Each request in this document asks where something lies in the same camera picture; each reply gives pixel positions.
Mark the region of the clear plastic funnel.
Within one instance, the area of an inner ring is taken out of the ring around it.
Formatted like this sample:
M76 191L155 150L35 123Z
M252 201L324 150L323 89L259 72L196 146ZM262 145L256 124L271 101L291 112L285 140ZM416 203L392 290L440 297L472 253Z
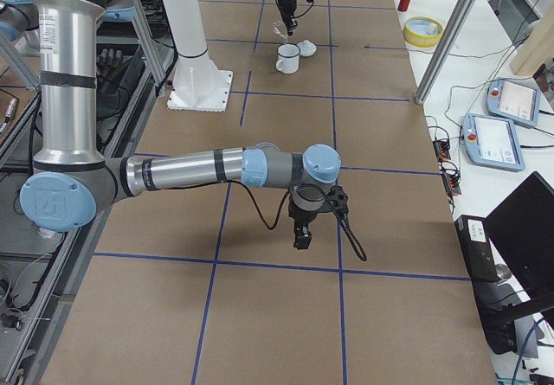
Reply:
M285 23L281 20L273 22L272 31L280 38L282 44L288 43L288 31Z

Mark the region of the white enamel cup lid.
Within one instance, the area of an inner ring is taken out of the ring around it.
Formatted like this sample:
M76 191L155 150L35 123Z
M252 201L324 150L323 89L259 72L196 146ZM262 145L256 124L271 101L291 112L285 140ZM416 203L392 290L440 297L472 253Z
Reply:
M317 52L317 46L309 40L298 42L297 46L300 50L300 56L304 58L314 56Z

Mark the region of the white enamel mug blue rim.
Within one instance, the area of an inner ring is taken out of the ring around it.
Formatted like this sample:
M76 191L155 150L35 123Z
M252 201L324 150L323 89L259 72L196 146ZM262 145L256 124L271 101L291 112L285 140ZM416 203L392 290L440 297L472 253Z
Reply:
M282 44L277 49L275 68L283 74L295 74L300 67L300 48L296 44Z

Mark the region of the yellow tape roll with lid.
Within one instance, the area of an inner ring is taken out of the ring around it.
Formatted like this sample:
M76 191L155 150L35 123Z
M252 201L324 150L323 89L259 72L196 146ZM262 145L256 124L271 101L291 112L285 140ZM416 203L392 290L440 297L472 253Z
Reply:
M404 40L418 48L432 48L441 39L444 27L430 17L414 16L409 18L403 26Z

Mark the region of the black box device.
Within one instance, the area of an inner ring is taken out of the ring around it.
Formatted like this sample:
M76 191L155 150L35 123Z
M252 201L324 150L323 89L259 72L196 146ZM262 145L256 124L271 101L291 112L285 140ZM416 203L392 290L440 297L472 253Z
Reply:
M461 215L455 221L455 226L471 280L487 283L499 281L484 219L478 216Z

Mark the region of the near teach pendant tablet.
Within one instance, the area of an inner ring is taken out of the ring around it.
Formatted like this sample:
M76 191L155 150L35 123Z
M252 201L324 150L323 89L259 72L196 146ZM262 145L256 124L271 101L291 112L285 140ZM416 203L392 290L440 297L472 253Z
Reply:
M467 155L473 164L499 170L525 169L515 125L510 119L468 113L461 130Z

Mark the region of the teach pendant tablet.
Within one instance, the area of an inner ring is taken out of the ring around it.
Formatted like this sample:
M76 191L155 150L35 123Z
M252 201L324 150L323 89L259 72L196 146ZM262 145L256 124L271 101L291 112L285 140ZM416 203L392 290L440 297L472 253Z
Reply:
M473 164L499 170L525 169L515 125L510 119L468 113L461 130L467 155Z
M515 80L494 80L487 90L487 111L527 128L538 124L540 90Z

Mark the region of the black monitor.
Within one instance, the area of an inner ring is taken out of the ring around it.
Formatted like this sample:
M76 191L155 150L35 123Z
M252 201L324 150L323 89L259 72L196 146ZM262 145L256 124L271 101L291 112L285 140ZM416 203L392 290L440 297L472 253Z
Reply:
M485 229L530 297L495 317L508 323L540 312L553 324L553 188L532 172L488 215Z

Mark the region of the far teach pendant tablet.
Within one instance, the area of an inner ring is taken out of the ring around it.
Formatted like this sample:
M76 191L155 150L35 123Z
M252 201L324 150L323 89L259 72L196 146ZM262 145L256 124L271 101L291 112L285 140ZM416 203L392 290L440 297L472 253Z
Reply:
M487 90L487 111L527 128L538 124L540 90L515 80L494 80Z

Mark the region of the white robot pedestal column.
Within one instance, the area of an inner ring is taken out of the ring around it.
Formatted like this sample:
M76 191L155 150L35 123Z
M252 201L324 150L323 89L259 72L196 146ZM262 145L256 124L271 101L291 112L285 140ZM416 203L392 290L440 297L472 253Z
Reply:
M233 73L209 57L198 0L163 0L177 51L168 107L172 110L223 112Z

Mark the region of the aluminium frame post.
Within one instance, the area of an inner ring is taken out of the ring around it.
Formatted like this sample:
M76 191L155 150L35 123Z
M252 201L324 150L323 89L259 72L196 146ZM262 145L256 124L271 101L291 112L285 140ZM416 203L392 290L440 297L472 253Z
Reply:
M448 19L443 35L438 42L436 50L429 61L428 67L415 93L415 103L417 105L422 105L425 102L435 81L438 79L439 73L473 8L474 2L475 0L458 0L454 6L454 10Z

